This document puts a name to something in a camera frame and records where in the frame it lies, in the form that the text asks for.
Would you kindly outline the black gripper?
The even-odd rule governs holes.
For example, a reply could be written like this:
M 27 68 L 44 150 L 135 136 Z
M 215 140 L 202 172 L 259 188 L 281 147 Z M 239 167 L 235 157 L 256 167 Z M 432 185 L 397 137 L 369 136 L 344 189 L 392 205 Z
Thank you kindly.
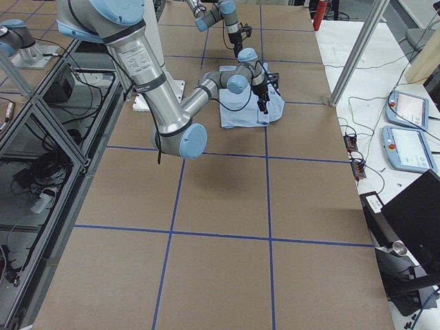
M 234 56 L 237 57 L 239 55 L 239 52 L 243 49 L 242 33 L 240 30 L 237 32 L 229 33 L 228 38 L 229 38 L 229 41 L 231 42 L 231 44 L 234 45 L 234 47 L 233 47 Z
M 268 113 L 267 100 L 270 99 L 270 96 L 269 96 L 269 89 L 267 87 L 267 83 L 262 82 L 258 85 L 253 85 L 252 92 L 254 93 L 255 96 L 258 97 L 257 105 L 259 111 L 261 111 L 262 113 Z

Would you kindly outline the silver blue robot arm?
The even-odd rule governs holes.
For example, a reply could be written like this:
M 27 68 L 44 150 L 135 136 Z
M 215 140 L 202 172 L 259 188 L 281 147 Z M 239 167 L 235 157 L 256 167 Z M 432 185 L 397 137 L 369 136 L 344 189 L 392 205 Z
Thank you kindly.
M 218 22 L 222 22 L 223 28 L 228 33 L 232 47 L 225 46 L 238 56 L 243 49 L 243 40 L 252 35 L 252 27 L 239 22 L 237 6 L 234 1 L 192 1 L 186 3 L 195 18 L 195 25 L 200 32 L 208 30 Z
M 153 144 L 159 154 L 195 159 L 205 150 L 206 128 L 193 118 L 221 89 L 240 94 L 246 87 L 267 112 L 269 76 L 253 48 L 236 53 L 233 71 L 213 71 L 179 102 L 145 36 L 143 1 L 57 1 L 58 30 L 73 39 L 103 43 L 113 60 L 147 102 L 155 124 Z

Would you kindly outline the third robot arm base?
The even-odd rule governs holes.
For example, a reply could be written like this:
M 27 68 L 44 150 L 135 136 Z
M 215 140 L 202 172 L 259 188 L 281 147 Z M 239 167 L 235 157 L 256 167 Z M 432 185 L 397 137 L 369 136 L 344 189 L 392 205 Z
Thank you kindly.
M 41 45 L 20 19 L 1 22 L 1 53 L 11 58 L 15 67 L 42 69 L 58 55 L 58 46 Z

